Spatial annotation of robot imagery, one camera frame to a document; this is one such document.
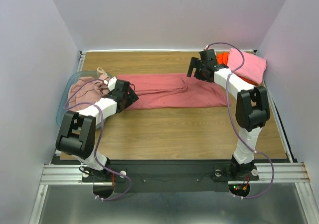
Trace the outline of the rose red t shirt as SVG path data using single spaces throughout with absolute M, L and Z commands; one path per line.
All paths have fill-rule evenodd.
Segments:
M 128 110 L 212 108 L 227 105 L 224 89 L 184 73 L 123 74 L 118 79 L 135 85 L 139 99 Z

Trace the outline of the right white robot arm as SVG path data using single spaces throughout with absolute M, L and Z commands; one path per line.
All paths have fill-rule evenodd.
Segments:
M 227 100 L 229 95 L 236 99 L 235 118 L 240 129 L 235 130 L 238 142 L 229 174 L 234 179 L 244 178 L 255 170 L 258 136 L 270 119 L 267 90 L 245 82 L 226 65 L 218 64 L 213 49 L 202 50 L 199 54 L 200 58 L 191 58 L 186 76 L 215 83 L 226 90 Z

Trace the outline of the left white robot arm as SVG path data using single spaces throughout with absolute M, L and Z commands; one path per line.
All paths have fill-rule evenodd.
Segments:
M 116 77 L 103 81 L 108 86 L 109 92 L 95 103 L 84 102 L 87 108 L 74 112 L 66 102 L 60 130 L 56 140 L 56 150 L 71 155 L 78 159 L 87 169 L 80 170 L 89 175 L 94 170 L 94 176 L 99 181 L 106 181 L 110 175 L 128 178 L 125 171 L 116 172 L 109 167 L 110 160 L 98 152 L 102 133 L 95 141 L 97 125 L 104 130 L 105 119 L 122 112 L 136 102 L 139 98 L 135 93 L 135 86 L 129 81 L 119 80 Z

